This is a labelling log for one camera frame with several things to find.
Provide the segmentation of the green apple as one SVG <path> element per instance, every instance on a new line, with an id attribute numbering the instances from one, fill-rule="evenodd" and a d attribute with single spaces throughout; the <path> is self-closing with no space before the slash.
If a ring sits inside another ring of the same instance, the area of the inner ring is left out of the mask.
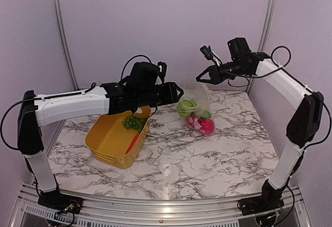
<path id="1" fill-rule="evenodd" d="M 182 100 L 177 105 L 177 112 L 180 117 L 189 117 L 196 109 L 197 104 L 191 100 Z"/>

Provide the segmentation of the clear zip top bag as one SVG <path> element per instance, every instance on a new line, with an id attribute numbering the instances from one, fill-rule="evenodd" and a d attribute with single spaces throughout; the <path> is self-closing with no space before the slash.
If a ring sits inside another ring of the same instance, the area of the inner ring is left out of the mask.
<path id="1" fill-rule="evenodd" d="M 179 83 L 183 85 L 184 95 L 180 98 L 179 102 L 182 100 L 194 101 L 197 104 L 197 107 L 191 115 L 195 115 L 197 118 L 199 118 L 198 114 L 202 113 L 204 110 L 208 110 L 212 113 L 211 104 L 213 102 L 213 98 L 208 90 L 207 85 L 196 81 L 197 76 L 198 76 L 197 73 L 190 73 L 180 80 Z M 185 121 L 186 118 L 187 117 L 185 118 L 180 117 L 182 122 L 187 126 Z M 197 134 L 203 135 L 199 130 L 193 130 L 193 129 L 191 130 L 196 132 Z"/>

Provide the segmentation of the red apple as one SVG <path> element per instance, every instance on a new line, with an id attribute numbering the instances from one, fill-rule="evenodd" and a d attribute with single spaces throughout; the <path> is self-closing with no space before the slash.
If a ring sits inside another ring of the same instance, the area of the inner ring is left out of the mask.
<path id="1" fill-rule="evenodd" d="M 203 119 L 200 122 L 200 132 L 204 135 L 204 136 L 209 136 L 213 133 L 214 129 L 215 129 L 215 125 L 214 122 L 211 119 Z"/>
<path id="2" fill-rule="evenodd" d="M 201 119 L 197 118 L 195 115 L 191 115 L 190 117 L 186 118 L 185 121 L 189 128 L 193 130 L 201 129 Z"/>

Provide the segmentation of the green bitter gourd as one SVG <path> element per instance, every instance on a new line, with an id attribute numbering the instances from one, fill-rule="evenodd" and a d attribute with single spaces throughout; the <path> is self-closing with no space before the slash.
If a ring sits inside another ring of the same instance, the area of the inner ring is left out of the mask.
<path id="1" fill-rule="evenodd" d="M 212 113 L 208 110 L 204 110 L 202 113 L 198 114 L 198 117 L 201 119 L 211 119 Z"/>

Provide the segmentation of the green grape bunch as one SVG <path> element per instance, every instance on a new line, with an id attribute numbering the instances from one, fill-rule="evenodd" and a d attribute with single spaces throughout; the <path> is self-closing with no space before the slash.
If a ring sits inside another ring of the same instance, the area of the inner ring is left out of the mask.
<path id="1" fill-rule="evenodd" d="M 138 132 L 143 130 L 145 123 L 145 119 L 134 118 L 132 116 L 128 116 L 122 121 L 122 124 L 126 129 L 134 129 Z"/>

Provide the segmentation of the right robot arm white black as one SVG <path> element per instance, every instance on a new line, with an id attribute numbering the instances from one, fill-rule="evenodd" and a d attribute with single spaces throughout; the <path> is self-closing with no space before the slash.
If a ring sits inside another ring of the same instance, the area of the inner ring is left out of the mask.
<path id="1" fill-rule="evenodd" d="M 198 82 L 217 85 L 236 77 L 264 79 L 276 89 L 295 109 L 295 114 L 286 127 L 286 144 L 280 160 L 261 189 L 261 195 L 239 201 L 242 209 L 250 206 L 268 210 L 278 204 L 291 176 L 302 163 L 305 151 L 313 146 L 312 140 L 318 131 L 324 107 L 324 97 L 289 74 L 284 65 L 277 64 L 272 55 L 250 50 L 244 37 L 227 43 L 231 61 L 222 63 L 210 46 L 202 46 L 201 53 L 213 62 L 196 78 Z"/>

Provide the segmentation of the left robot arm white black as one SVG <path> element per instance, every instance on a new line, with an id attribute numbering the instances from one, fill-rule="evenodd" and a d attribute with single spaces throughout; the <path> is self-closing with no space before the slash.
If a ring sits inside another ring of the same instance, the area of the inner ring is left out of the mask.
<path id="1" fill-rule="evenodd" d="M 10 112 L 20 106 L 17 147 L 6 146 L 24 156 L 41 189 L 41 199 L 55 209 L 66 202 L 44 152 L 41 127 L 81 116 L 134 113 L 142 106 L 157 108 L 179 102 L 184 91 L 175 82 L 165 82 L 166 69 L 164 62 L 137 62 L 130 75 L 117 83 L 92 84 L 85 90 L 54 95 L 28 90 L 7 109 Z"/>

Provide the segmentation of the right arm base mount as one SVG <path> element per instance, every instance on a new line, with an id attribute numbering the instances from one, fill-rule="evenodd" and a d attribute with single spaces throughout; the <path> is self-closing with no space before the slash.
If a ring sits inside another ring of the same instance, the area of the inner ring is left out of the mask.
<path id="1" fill-rule="evenodd" d="M 243 198 L 237 203 L 237 207 L 243 216 L 281 209 L 283 206 L 284 202 L 280 198 L 266 201 L 262 196 Z"/>

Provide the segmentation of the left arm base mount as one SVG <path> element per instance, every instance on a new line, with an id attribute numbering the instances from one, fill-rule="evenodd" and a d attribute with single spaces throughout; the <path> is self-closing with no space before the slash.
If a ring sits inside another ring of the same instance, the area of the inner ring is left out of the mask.
<path id="1" fill-rule="evenodd" d="M 40 196 L 38 199 L 38 204 L 60 211 L 62 213 L 65 213 L 65 208 L 72 204 L 74 206 L 68 211 L 71 211 L 74 214 L 79 214 L 82 208 L 83 199 L 81 197 L 66 194 L 62 194 L 59 198 L 53 198 L 49 200 L 46 200 Z"/>

